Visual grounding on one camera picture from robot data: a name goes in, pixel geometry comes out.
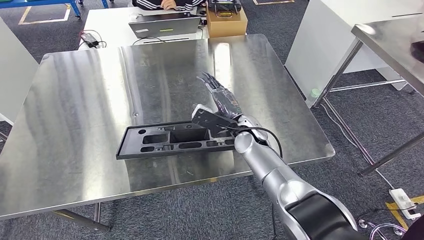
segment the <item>stainless steel table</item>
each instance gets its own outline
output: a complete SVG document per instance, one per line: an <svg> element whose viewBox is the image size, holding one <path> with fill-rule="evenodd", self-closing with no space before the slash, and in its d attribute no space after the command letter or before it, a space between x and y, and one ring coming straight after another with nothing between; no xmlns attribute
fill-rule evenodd
<svg viewBox="0 0 424 240"><path fill-rule="evenodd" d="M275 132L290 165L335 154L262 34L51 53L0 155L0 220L54 211L107 230L99 204L94 222L63 209L252 174L234 151L116 160L126 127L214 107L202 71Z"/></svg>
<svg viewBox="0 0 424 240"><path fill-rule="evenodd" d="M424 95L424 63L413 57L411 53L412 43L424 41L424 17L421 15L422 14L409 18L356 24L351 31L356 36L356 42L352 47L350 54L344 60L344 63L331 79L332 81L326 87L326 90L324 91L325 93L320 96L320 100L323 99L329 106L330 110L343 125L343 128L348 132L349 136L358 146L364 158L371 164L371 166L360 172L363 176L376 170L378 172L379 167L393 160L399 154L424 141L424 132L398 147L393 152L383 157L380 161L375 162L325 96L330 92L337 92L345 89L393 83L393 81L387 81L382 82L381 84L367 83L359 87L333 88L340 75L345 71L346 67L363 44L366 44L393 70L402 76L406 82L414 87L421 95Z"/></svg>

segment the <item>silver robotic arm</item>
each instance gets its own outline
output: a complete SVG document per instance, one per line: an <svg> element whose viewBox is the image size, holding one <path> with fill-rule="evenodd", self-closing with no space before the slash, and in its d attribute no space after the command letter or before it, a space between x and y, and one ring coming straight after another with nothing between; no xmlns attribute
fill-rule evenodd
<svg viewBox="0 0 424 240"><path fill-rule="evenodd" d="M278 212L285 233L295 240L364 240L349 210L300 178L271 148L268 134L244 115L234 95L210 74L199 77L218 106L218 113L199 104L192 121L211 131L231 130L235 149L250 166Z"/></svg>

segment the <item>blue metal frame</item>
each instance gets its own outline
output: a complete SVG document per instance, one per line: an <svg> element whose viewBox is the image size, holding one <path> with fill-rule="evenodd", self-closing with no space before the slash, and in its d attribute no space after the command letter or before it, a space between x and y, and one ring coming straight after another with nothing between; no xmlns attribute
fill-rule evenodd
<svg viewBox="0 0 424 240"><path fill-rule="evenodd" d="M7 2L0 2L0 9L18 8L18 7L29 7L29 6L41 6L41 5L53 5L53 4L70 4L75 15L81 17L80 10L77 7L76 0L13 0Z"/></svg>
<svg viewBox="0 0 424 240"><path fill-rule="evenodd" d="M103 7L104 7L105 9L108 9L108 8L109 8L109 6L108 6L108 1L107 1L107 0L101 0L101 2L103 3Z"/></svg>

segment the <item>black plastic tray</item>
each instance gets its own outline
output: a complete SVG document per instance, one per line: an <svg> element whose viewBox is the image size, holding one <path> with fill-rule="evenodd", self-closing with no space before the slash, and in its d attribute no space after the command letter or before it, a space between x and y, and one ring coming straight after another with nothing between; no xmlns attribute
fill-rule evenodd
<svg viewBox="0 0 424 240"><path fill-rule="evenodd" d="M116 159L234 150L234 139L229 131L213 135L208 129L191 121L129 126L119 144Z"/></svg>

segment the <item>cardboard box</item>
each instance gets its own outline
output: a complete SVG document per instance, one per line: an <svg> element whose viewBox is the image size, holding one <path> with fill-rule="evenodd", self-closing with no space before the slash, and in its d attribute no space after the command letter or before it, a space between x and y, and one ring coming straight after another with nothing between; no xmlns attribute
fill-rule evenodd
<svg viewBox="0 0 424 240"><path fill-rule="evenodd" d="M246 34L248 18L245 11L241 11L232 17L217 17L215 12L206 8L207 30L210 38L220 38L229 36L240 36Z"/></svg>

